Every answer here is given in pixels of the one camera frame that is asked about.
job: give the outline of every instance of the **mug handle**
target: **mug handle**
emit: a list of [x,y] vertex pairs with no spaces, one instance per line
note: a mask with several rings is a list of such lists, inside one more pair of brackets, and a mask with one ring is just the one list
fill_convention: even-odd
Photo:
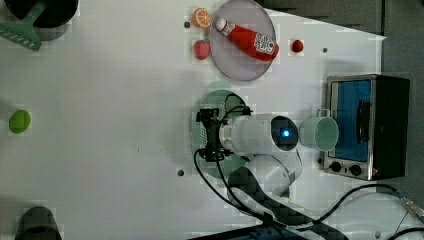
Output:
[[317,117],[323,117],[322,116],[323,112],[326,112],[324,117],[330,117],[331,111],[329,109],[318,109]]

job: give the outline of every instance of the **green object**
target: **green object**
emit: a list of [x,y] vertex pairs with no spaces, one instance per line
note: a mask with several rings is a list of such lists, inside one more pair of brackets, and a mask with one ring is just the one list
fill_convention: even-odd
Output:
[[25,110],[15,112],[9,120],[9,128],[15,134],[25,132],[31,123],[31,116]]
[[34,22],[46,9],[44,2],[37,2],[24,19],[0,24],[0,37],[33,51],[41,47],[41,40],[34,30]]

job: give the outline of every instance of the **green mug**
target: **green mug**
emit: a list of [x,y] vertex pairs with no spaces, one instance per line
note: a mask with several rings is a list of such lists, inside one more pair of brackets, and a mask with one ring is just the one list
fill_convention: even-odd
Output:
[[317,116],[309,117],[300,124],[299,137],[302,145],[321,150],[333,149],[339,140],[337,122],[330,117],[331,111],[320,109]]

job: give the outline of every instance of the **orange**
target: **orange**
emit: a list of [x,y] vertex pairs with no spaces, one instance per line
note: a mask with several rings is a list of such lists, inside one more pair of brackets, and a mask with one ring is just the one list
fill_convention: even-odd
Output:
[[193,24],[198,28],[208,28],[211,25],[211,17],[204,8],[198,8],[193,13]]

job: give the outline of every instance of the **blue light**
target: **blue light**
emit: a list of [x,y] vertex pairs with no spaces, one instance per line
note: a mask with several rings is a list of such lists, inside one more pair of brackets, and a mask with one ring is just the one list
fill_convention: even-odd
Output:
[[290,136],[290,132],[289,132],[289,131],[287,131],[287,130],[284,130],[284,131],[283,131],[283,136],[284,136],[284,137],[288,137],[288,136]]

